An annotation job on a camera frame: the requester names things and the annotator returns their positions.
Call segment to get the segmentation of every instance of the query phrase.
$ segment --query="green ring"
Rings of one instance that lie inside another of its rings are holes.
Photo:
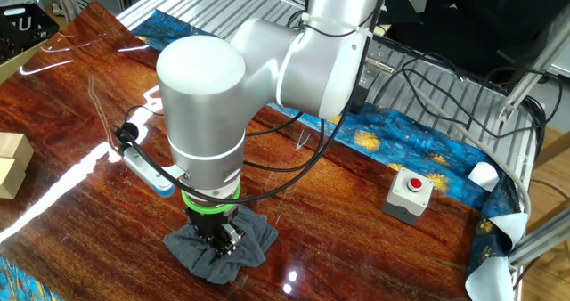
[[[236,190],[232,199],[237,199],[240,196],[240,192],[241,192],[241,185],[238,185],[238,190]],[[208,215],[225,212],[235,205],[235,204],[224,204],[219,207],[201,207],[199,205],[192,203],[192,201],[188,198],[184,190],[182,190],[182,200],[184,201],[184,203],[186,203],[186,206],[192,209],[193,211]]]

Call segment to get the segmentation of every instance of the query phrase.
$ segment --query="black cable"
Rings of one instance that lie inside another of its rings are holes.
[[[213,197],[209,197],[208,195],[205,195],[203,193],[200,193],[196,190],[194,190],[193,188],[187,186],[184,183],[181,183],[180,181],[178,181],[176,178],[174,178],[171,174],[169,174],[167,171],[165,171],[161,166],[159,166],[158,164],[156,164],[145,152],[144,150],[141,148],[141,146],[136,142],[135,138],[128,132],[123,131],[122,132],[122,136],[124,136],[134,147],[134,149],[136,150],[136,152],[141,156],[142,159],[144,159],[145,162],[147,162],[155,171],[157,171],[157,173],[159,173],[160,175],[162,175],[163,177],[165,177],[169,182],[171,182],[174,186],[186,191],[187,193],[190,193],[192,196],[195,196],[198,199],[203,199],[207,202],[211,202],[211,203],[218,203],[218,204],[245,204],[245,203],[250,203],[250,202],[255,202],[261,199],[265,199],[265,198],[269,198],[272,197],[273,195],[279,194],[281,191],[286,190],[287,188],[289,188],[291,185],[293,185],[296,181],[298,181],[301,177],[303,177],[307,172],[309,172],[309,170],[317,163],[317,161],[324,155],[324,153],[329,149],[329,147],[333,144],[334,138],[337,136],[338,131],[340,131],[340,127],[343,125],[343,123],[345,122],[346,116],[348,114],[348,109],[350,108],[350,106],[353,103],[354,100],[354,91],[356,89],[353,88],[353,91],[350,94],[350,98],[348,99],[348,103],[346,104],[345,107],[345,111],[343,112],[343,114],[340,116],[340,120],[337,123],[337,126],[335,127],[335,129],[332,131],[332,134],[330,135],[329,140],[327,141],[327,143],[324,145],[324,147],[322,148],[322,150],[319,152],[318,155],[314,156],[311,160],[310,163],[307,165],[307,167],[305,167],[305,169],[303,171],[301,171],[299,174],[295,175],[295,177],[293,177],[291,180],[289,180],[288,182],[286,182],[285,184],[283,184],[282,186],[280,186],[277,189],[274,189],[272,191],[269,191],[265,194],[260,194],[257,195],[255,197],[251,197],[251,198],[247,198],[247,199],[218,199],[218,198],[213,198]]]
[[[513,290],[516,290],[518,288],[518,283],[520,283],[520,281],[525,277],[525,275],[528,273],[528,270],[530,270],[533,267],[533,265],[535,265],[536,262],[538,262],[538,259],[540,259],[541,256],[543,256],[543,255],[537,256],[533,261],[531,261],[527,266],[525,266],[525,269],[523,270],[523,272],[520,273],[520,275],[518,276],[517,281],[515,282],[515,285],[513,286]]]
[[[131,111],[134,110],[134,109],[138,109],[138,108],[145,109],[145,110],[149,111],[150,113],[152,113],[152,114],[154,114],[154,115],[157,115],[157,116],[164,116],[164,114],[160,114],[160,113],[157,113],[157,112],[153,112],[152,110],[150,110],[150,109],[144,107],[144,105],[135,105],[135,106],[133,106],[132,108],[130,108],[130,109],[128,109],[128,110],[126,111],[126,114],[125,114],[125,123],[128,121],[128,116],[131,114]]]
[[[302,115],[303,115],[303,112],[299,112],[294,118],[292,118],[291,120],[289,120],[287,123],[283,124],[282,126],[277,126],[274,128],[270,128],[268,130],[260,131],[260,132],[246,133],[246,137],[258,136],[258,135],[269,134],[272,132],[279,131],[280,129],[285,128],[285,127],[290,126],[291,124],[295,123],[295,121],[298,120]]]
[[[288,173],[288,172],[297,172],[298,170],[306,167],[309,165],[309,163],[311,162],[312,159],[314,159],[317,155],[319,155],[319,152],[321,151],[322,148],[322,144],[324,143],[324,125],[325,125],[325,121],[324,119],[321,119],[321,138],[319,139],[319,145],[317,146],[316,150],[314,151],[313,156],[307,160],[303,165],[300,165],[298,167],[291,167],[291,168],[278,168],[278,167],[265,167],[256,163],[252,163],[249,161],[244,160],[243,164],[250,166],[250,167],[255,167],[255,168],[259,168],[259,169],[263,169],[265,171],[271,171],[271,172],[283,172],[283,173]]]
[[[358,26],[364,25],[364,24],[372,17],[373,14],[374,14],[374,11],[372,11],[372,12],[368,15],[368,17],[366,17],[366,19],[364,19]],[[347,33],[345,33],[345,34],[334,35],[334,34],[325,33],[325,32],[323,32],[322,30],[317,29],[317,28],[314,28],[313,26],[307,25],[307,24],[301,24],[301,25],[299,25],[299,26],[293,27],[292,29],[297,29],[297,28],[310,28],[310,29],[316,31],[317,33],[319,33],[319,34],[321,34],[321,35],[324,35],[324,36],[326,36],[326,37],[335,37],[335,38],[338,38],[338,37],[347,37],[347,36],[349,36],[349,35],[353,35],[353,34],[356,32],[356,29],[353,29],[353,30],[351,30],[351,31],[349,31],[349,32],[347,32]]]
[[[382,33],[382,35],[387,33],[387,30],[385,28],[383,28],[382,25],[376,25],[376,27],[384,30],[384,33]]]
[[[406,81],[408,82],[408,84],[412,85],[412,83],[411,83],[411,81],[410,81],[410,78],[409,78],[407,75],[405,75],[405,73],[404,73],[406,70],[413,70],[413,69],[399,69],[399,70],[397,70],[396,72],[394,72],[394,73],[390,76],[390,78],[386,81],[386,83],[384,83],[384,85],[380,88],[380,90],[383,90],[386,86],[388,86],[388,85],[392,82],[392,80],[394,80],[394,78],[396,78],[399,74],[404,74],[404,77],[405,77]],[[444,119],[444,120],[449,120],[449,121],[451,121],[451,122],[455,122],[455,123],[458,123],[458,124],[465,125],[464,122],[462,122],[462,121],[460,121],[460,120],[458,120],[458,119],[446,118],[446,117],[440,116],[440,115],[438,115],[438,114],[435,114],[434,112],[432,112],[431,110],[428,109],[428,107],[427,107],[426,104],[424,104],[424,103],[421,101],[421,99],[420,99],[418,93],[416,92],[416,89],[415,89],[415,88],[412,88],[411,91],[413,92],[414,96],[416,97],[416,99],[417,99],[417,101],[418,101],[418,103],[419,103],[419,106],[421,106],[421,108],[422,108],[427,114],[433,116],[434,118],[440,118],[440,119]],[[374,100],[374,103],[377,103],[377,102],[379,101],[379,97],[380,97],[380,93],[378,93],[378,94],[376,95],[376,99]]]
[[[473,122],[475,122],[476,124],[478,124],[478,125],[481,127],[481,129],[483,129],[484,131],[486,131],[490,136],[492,136],[492,137],[494,137],[494,138],[500,139],[500,138],[503,138],[503,137],[507,137],[507,136],[513,135],[513,134],[515,134],[515,133],[524,132],[524,131],[529,131],[529,130],[533,130],[533,129],[536,129],[536,128],[539,128],[539,127],[546,126],[546,125],[552,120],[552,118],[554,117],[554,114],[556,114],[556,111],[558,110],[558,106],[559,106],[559,104],[560,104],[560,101],[562,100],[562,90],[563,90],[563,87],[562,87],[562,82],[560,81],[560,79],[559,79],[558,77],[556,77],[555,75],[552,75],[552,74],[550,74],[550,73],[540,72],[540,71],[536,71],[536,70],[532,70],[532,69],[498,68],[498,69],[494,69],[493,71],[496,72],[496,71],[501,71],[501,70],[528,71],[528,72],[530,72],[530,73],[536,73],[536,74],[541,74],[541,75],[544,75],[544,76],[552,77],[553,79],[555,79],[555,80],[558,81],[559,93],[558,93],[557,102],[556,102],[556,104],[555,104],[555,106],[554,106],[554,109],[553,109],[552,113],[550,114],[550,116],[549,116],[542,124],[533,125],[533,126],[529,126],[529,127],[518,128],[518,129],[513,130],[513,131],[511,131],[511,132],[508,132],[508,133],[506,133],[506,134],[497,135],[497,134],[491,132],[488,128],[485,127],[485,125],[484,125],[483,123],[481,123],[481,122],[480,122],[479,120],[477,120],[473,115],[471,115],[471,113],[470,113],[469,111],[467,111],[465,108],[463,108],[463,107],[460,105],[460,103],[459,103],[455,98],[453,98],[447,91],[445,91],[443,88],[437,86],[434,82],[430,81],[427,77],[421,75],[418,71],[416,71],[416,70],[414,70],[414,69],[400,69],[399,71],[395,72],[394,75],[395,75],[396,73],[399,74],[399,72],[402,71],[402,72],[403,72],[403,75],[406,77],[406,80],[408,81],[408,83],[411,84],[411,81],[410,81],[410,79],[408,78],[408,76],[405,74],[405,72],[406,72],[406,71],[410,71],[411,73],[416,74],[416,75],[419,76],[422,80],[424,80],[425,82],[427,82],[428,84],[430,84],[432,87],[434,87],[436,90],[438,90],[438,91],[440,91],[440,92],[446,94],[448,97],[450,97],[450,99],[451,99],[455,104],[457,104],[457,106],[460,108],[460,110],[462,110],[463,112],[465,112],[465,114],[467,114],[467,115],[469,116],[470,121],[473,121]],[[423,108],[424,110],[426,110],[426,106],[419,100],[419,96],[415,93],[415,88],[412,88],[412,90],[414,90],[414,95],[415,95],[416,98],[418,99],[419,104],[422,106],[422,108]],[[427,110],[426,110],[426,112],[427,112],[428,114],[430,114],[430,115],[433,116],[433,114],[432,114],[430,111],[427,111]],[[457,120],[456,120],[456,119],[453,119],[453,118],[441,118],[441,117],[438,117],[438,116],[435,116],[435,117],[436,117],[436,118],[443,119],[443,120],[454,121],[454,122],[457,123]]]
[[[510,82],[504,82],[504,83],[493,83],[493,82],[491,82],[491,76],[493,74],[495,74],[496,71],[490,73],[486,78],[480,78],[480,77],[478,77],[474,74],[471,74],[471,73],[469,73],[463,69],[458,69],[451,61],[449,61],[448,59],[446,59],[445,57],[443,57],[442,55],[440,55],[438,53],[420,54],[420,53],[416,53],[415,51],[413,51],[412,49],[410,49],[409,47],[407,47],[405,45],[403,45],[403,47],[405,47],[404,49],[407,48],[409,51],[411,51],[412,54],[414,54],[416,56],[411,61],[407,61],[406,63],[404,63],[404,65],[402,66],[403,68],[405,68],[407,65],[413,63],[416,60],[423,60],[423,61],[430,62],[430,63],[437,65],[437,66],[440,66],[440,67],[449,67],[449,68],[451,68],[451,70],[454,71],[454,74],[457,75],[457,77],[459,79],[462,80],[463,77],[468,77],[470,80],[481,85],[481,88],[479,89],[479,92],[477,93],[476,101],[473,105],[473,110],[471,111],[472,116],[475,116],[476,106],[479,102],[479,99],[481,98],[481,94],[483,93],[484,87],[487,87],[487,88],[494,90],[495,92],[498,92],[498,93],[503,94],[505,96],[509,95],[509,91],[506,90],[505,88],[503,88],[503,86],[506,84],[509,84]],[[434,58],[442,60],[442,61],[444,61],[444,63],[441,63],[439,61],[435,61]],[[448,95],[448,96],[453,101],[456,101],[450,95]],[[544,108],[540,105],[540,103],[538,101],[536,101],[532,96],[527,95],[524,98],[524,100],[521,101],[521,106],[529,112],[529,114],[531,115],[531,117],[533,119],[534,125],[536,126],[535,133],[536,133],[537,143],[536,143],[535,157],[538,158],[538,155],[541,152],[542,144],[544,143],[544,137],[546,134],[546,127],[545,127],[546,124],[544,122],[546,120],[546,113],[544,112]],[[467,125],[471,126],[471,122],[472,122],[472,119],[469,118]]]

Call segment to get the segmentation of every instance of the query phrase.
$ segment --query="cardboard box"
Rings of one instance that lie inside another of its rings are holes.
[[[15,159],[26,170],[34,149],[24,134],[0,132],[0,158]]]
[[[20,66],[23,66],[25,63],[27,63],[29,59],[32,58],[32,56],[34,56],[34,54],[37,53],[37,51],[39,51],[40,47],[42,47],[42,45],[45,44],[45,42],[47,42],[47,40],[39,43],[38,45],[28,49],[26,52],[21,53],[20,55],[0,65],[0,84],[5,82],[16,71],[18,71]]]
[[[14,199],[26,177],[15,159],[0,158],[0,199]]]

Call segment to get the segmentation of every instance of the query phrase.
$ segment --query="black chair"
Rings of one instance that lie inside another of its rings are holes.
[[[528,67],[546,45],[539,36],[542,29],[569,4],[570,0],[427,0],[421,23],[395,24],[387,35],[485,77],[501,66]]]

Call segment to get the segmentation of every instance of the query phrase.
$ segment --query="blue patterned fabric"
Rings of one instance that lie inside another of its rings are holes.
[[[62,301],[40,282],[0,257],[0,300]]]
[[[133,29],[132,33],[157,51],[162,51],[180,37],[214,36],[160,11],[155,11],[149,19]]]
[[[133,33],[159,51],[181,37],[211,35],[159,11],[155,11]],[[297,114],[296,110],[272,107],[290,117]],[[321,128],[318,118],[303,115],[300,121],[311,128]],[[325,127],[328,134],[336,122],[338,118],[327,122]],[[349,114],[336,140],[393,169],[406,167],[425,175],[434,181],[440,192],[481,211],[471,246],[468,275],[489,257],[507,256],[510,252],[510,238],[489,218],[519,213],[517,190],[512,180],[479,149],[453,141],[447,135],[414,122],[400,112],[379,109],[372,104],[365,104],[359,115]],[[499,173],[501,181],[493,193],[468,179],[468,174],[478,162],[491,164]],[[22,292],[17,292],[20,294],[12,293],[17,282],[26,286]],[[49,292],[39,287],[41,284],[0,257],[0,299],[18,296],[14,299],[29,300],[33,298],[26,297],[31,293],[36,299],[43,300],[39,296]],[[49,296],[53,296],[53,300],[60,300],[53,294]]]

